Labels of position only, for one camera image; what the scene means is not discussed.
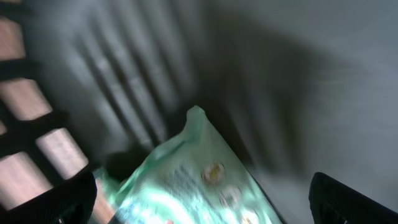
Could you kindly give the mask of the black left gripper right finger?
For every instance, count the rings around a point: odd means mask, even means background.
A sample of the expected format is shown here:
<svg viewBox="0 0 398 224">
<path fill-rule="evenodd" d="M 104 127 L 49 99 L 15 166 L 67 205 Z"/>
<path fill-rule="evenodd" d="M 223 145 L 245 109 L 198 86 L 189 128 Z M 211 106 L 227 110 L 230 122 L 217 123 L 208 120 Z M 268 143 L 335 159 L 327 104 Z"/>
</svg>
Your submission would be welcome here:
<svg viewBox="0 0 398 224">
<path fill-rule="evenodd" d="M 322 173 L 312 178 L 308 199 L 315 224 L 397 224 L 397 213 Z"/>
</svg>

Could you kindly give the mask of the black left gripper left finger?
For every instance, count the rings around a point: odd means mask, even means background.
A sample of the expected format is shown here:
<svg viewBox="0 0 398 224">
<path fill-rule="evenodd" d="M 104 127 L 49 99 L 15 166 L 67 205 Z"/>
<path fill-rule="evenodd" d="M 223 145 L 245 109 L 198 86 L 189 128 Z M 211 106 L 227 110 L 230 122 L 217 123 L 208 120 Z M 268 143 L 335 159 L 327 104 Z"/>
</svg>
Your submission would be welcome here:
<svg viewBox="0 0 398 224">
<path fill-rule="evenodd" d="M 78 174 L 11 210 L 1 207 L 1 224 L 88 223 L 96 196 L 94 175 Z"/>
</svg>

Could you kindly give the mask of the green tissue packet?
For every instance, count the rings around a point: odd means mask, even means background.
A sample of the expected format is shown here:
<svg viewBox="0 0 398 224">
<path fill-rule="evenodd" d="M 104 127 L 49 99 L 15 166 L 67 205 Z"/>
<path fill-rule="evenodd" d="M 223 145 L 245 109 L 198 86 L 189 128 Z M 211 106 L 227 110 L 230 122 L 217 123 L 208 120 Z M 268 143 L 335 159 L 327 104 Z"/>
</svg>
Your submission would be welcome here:
<svg viewBox="0 0 398 224">
<path fill-rule="evenodd" d="M 126 180 L 95 172 L 119 223 L 277 224 L 281 220 L 205 111 L 157 146 Z"/>
</svg>

